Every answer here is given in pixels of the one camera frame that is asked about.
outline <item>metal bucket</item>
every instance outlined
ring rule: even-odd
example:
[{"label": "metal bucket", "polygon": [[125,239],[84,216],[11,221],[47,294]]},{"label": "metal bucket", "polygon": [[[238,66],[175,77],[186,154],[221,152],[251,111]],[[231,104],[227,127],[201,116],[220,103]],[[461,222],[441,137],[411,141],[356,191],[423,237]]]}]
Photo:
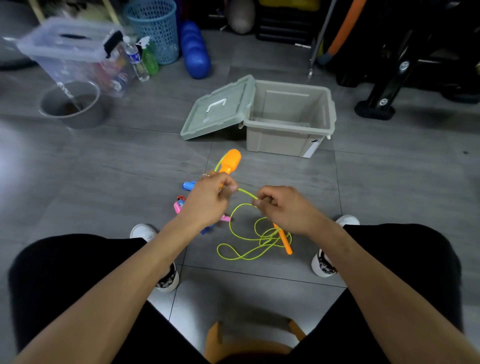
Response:
[{"label": "metal bucket", "polygon": [[64,85],[82,110],[78,111],[62,89],[55,85],[40,98],[40,113],[61,120],[72,129],[88,129],[100,125],[106,116],[105,108],[99,100],[100,87],[93,82],[84,81],[73,81]]}]

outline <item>forearm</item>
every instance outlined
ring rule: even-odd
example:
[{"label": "forearm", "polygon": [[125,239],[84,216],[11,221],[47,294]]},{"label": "forearm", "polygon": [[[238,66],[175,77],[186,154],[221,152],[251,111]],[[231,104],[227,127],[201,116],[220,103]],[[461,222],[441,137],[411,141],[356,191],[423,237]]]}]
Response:
[{"label": "forearm", "polygon": [[178,215],[48,325],[14,363],[110,363],[152,289],[198,231]]},{"label": "forearm", "polygon": [[393,364],[479,362],[462,333],[339,225],[322,219],[311,238],[342,276]]}]

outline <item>hand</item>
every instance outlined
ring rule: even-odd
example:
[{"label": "hand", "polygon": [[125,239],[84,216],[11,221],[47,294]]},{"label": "hand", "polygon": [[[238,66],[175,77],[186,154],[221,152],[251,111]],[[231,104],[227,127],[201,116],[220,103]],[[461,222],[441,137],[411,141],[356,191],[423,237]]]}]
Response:
[{"label": "hand", "polygon": [[328,220],[293,187],[265,186],[257,197],[252,205],[288,232],[310,236],[319,222]]},{"label": "hand", "polygon": [[238,185],[228,174],[209,171],[195,184],[179,216],[203,229],[218,222],[228,208],[228,200]]}]

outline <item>leg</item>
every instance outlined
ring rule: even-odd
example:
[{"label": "leg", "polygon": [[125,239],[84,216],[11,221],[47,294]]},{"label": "leg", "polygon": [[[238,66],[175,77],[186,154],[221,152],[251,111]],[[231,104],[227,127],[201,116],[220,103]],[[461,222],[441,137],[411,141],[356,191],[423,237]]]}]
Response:
[{"label": "leg", "polygon": [[[417,224],[344,228],[367,252],[462,329],[460,261],[442,234]],[[297,362],[311,355],[338,362],[365,357],[373,363],[388,363],[348,289],[290,354]]]},{"label": "leg", "polygon": [[[18,350],[145,243],[142,238],[110,240],[73,234],[46,238],[25,248],[8,277]],[[192,363],[205,362],[146,302],[113,363],[157,360],[159,348],[167,342],[174,343]]]}]

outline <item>wooden stool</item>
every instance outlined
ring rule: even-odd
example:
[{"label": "wooden stool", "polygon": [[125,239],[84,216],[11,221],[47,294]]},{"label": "wooden stool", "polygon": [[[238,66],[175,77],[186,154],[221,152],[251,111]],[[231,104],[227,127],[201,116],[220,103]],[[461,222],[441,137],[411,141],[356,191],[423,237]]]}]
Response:
[{"label": "wooden stool", "polygon": [[[299,342],[306,336],[292,319],[288,319],[288,327]],[[205,359],[212,364],[216,364],[220,360],[233,354],[257,352],[287,355],[292,350],[291,347],[274,341],[246,340],[223,343],[222,338],[222,325],[217,321],[208,331],[205,344]]]}]

